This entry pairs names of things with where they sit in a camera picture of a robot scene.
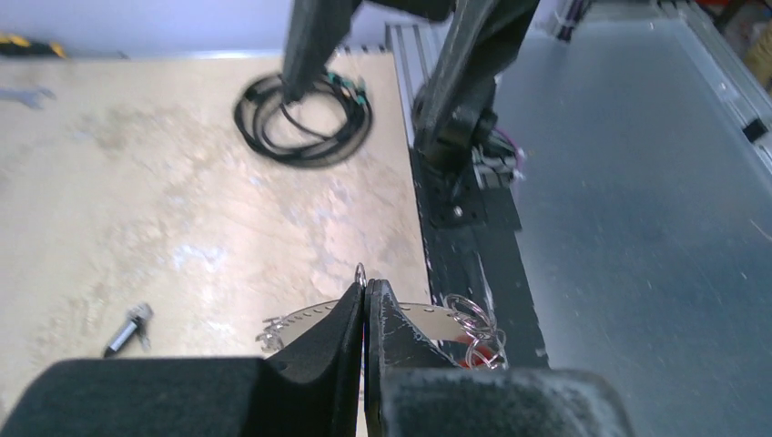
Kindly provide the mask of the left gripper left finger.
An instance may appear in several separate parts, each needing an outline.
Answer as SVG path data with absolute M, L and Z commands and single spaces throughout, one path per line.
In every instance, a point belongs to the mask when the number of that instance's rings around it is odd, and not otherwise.
M 273 356 L 60 361 L 4 436 L 352 436 L 364 290 Z

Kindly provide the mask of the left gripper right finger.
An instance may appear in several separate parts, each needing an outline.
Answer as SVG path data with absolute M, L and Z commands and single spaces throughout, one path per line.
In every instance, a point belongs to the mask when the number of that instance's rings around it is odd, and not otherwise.
M 391 284 L 365 295 L 364 414 L 370 436 L 632 436 L 619 395 L 586 371 L 469 370 L 399 308 Z

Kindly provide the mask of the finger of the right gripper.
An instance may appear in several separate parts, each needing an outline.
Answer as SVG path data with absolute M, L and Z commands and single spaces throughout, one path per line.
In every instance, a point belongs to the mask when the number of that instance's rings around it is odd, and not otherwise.
M 537 1 L 458 1 L 432 74 L 420 89 L 416 148 L 428 153 L 453 110 L 518 56 Z
M 283 101 L 300 101 L 341 40 L 350 32 L 359 1 L 295 0 L 281 71 Z

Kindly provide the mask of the large perforated metal keyring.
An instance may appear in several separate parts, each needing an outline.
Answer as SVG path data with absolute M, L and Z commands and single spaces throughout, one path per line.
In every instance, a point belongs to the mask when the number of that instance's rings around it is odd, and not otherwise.
M 265 326 L 255 341 L 265 352 L 278 352 L 328 316 L 336 304 L 335 300 L 330 300 L 284 316 L 265 319 Z M 507 367 L 504 332 L 498 328 L 495 317 L 473 301 L 451 294 L 444 298 L 441 306 L 399 302 L 396 307 L 419 333 L 436 344 L 453 343 L 458 337 L 471 337 L 484 342 L 493 357 L 487 366 L 473 369 L 501 370 Z

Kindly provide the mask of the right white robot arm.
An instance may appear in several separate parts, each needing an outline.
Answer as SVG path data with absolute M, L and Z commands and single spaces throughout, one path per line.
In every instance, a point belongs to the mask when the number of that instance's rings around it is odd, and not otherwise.
M 350 32 L 360 2 L 293 4 L 282 66 L 283 100 L 300 101 Z M 449 20 L 432 74 L 416 100 L 414 148 L 436 172 L 464 168 L 472 143 L 493 128 L 493 82 L 518 56 L 538 0 L 386 1 L 430 22 Z

